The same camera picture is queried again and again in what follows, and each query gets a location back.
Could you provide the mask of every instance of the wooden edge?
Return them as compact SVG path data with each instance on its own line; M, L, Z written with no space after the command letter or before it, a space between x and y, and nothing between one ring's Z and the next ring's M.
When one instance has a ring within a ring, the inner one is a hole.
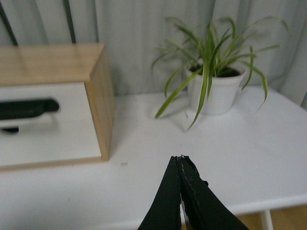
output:
M115 101L105 47L93 68L91 80L84 84L102 159L107 161L111 149Z
M48 161L48 162L38 162L38 163L29 163L29 164L8 165L8 166L1 166L0 172L21 170L21 169L23 170L23 169L54 167L54 166L62 166L62 165L95 163L95 162L102 162L102 161L103 161L102 157L94 157L94 158L84 158L84 159L74 159L74 160Z
M0 86L90 80L103 43L0 47Z

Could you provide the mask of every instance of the potted plant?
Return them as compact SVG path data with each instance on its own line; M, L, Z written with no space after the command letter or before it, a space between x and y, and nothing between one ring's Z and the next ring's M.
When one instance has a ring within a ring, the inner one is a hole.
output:
M248 44L248 41L257 34L257 31L253 31L251 28L266 20L279 21L288 30L284 20L272 16L265 17L247 26L241 32L237 32L234 20L230 17L223 17L216 21L211 21L206 26L205 36L197 35L196 30L200 26L189 28L183 21L175 17L168 17L166 20L173 21L174 26L184 34L186 39L182 44L166 39L167 46L157 48L162 54L153 62L152 68L157 61L169 56L180 58L182 65L169 76L165 84L166 100L158 110L156 118L186 87L188 87L190 105L196 110L196 115L190 127L197 120L204 105L207 107L205 108L207 113L218 114L228 111L246 72L234 67L238 63L249 70L248 79L242 90L249 84L252 73L256 72L261 77L264 101L266 100L268 94L267 78L260 69L254 66L254 59L259 52L277 48L279 45L254 50L253 46ZM229 24L229 27L221 36L218 34L216 22ZM187 77L167 97L170 83L184 69L187 72Z

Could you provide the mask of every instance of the soil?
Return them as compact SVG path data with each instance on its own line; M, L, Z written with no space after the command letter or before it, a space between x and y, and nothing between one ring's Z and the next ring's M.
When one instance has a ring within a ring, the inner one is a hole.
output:
M191 67L189 70L190 70L191 72L194 72L196 69L197 69L197 67ZM240 75L240 73L239 73L237 70L235 70L235 69L233 69L233 68L229 68L229 67L226 67L226 68L224 69L224 73L225 73L225 74L223 74L223 75L221 75L221 76L218 76L218 77L219 77L219 78L228 78L228 77L235 77L235 76L239 76L239 75Z

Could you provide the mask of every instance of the wooden floor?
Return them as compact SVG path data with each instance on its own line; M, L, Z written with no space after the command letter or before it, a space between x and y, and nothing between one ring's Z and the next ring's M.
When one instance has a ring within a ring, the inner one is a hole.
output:
M307 230L307 206L272 210L274 230ZM238 216L250 230L262 230L260 214Z

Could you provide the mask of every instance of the curtain fold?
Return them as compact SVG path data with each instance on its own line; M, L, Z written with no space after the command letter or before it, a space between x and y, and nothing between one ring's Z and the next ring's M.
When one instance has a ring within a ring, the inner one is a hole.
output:
M63 0L0 2L20 46L71 43ZM69 4L76 42L106 43L116 95L163 91L167 77L179 63L161 62L151 75L151 63L158 56L154 47L162 44L164 38L182 40L171 24L165 22L167 16L179 17L190 26L231 16L239 31L268 15L286 20L291 28L290 34L281 25L267 23L269 29L263 31L262 38L251 41L255 48L276 43L281 45L277 50L259 54L255 65L268 76L271 87L278 91L282 89L281 92L289 97L289 92L297 87L307 88L304 77L298 80L294 76L304 56L301 35L306 25L307 1L70 0ZM0 46L12 46L2 21ZM254 74L251 83L259 84L260 77ZM299 98L298 103L302 101L301 95Z

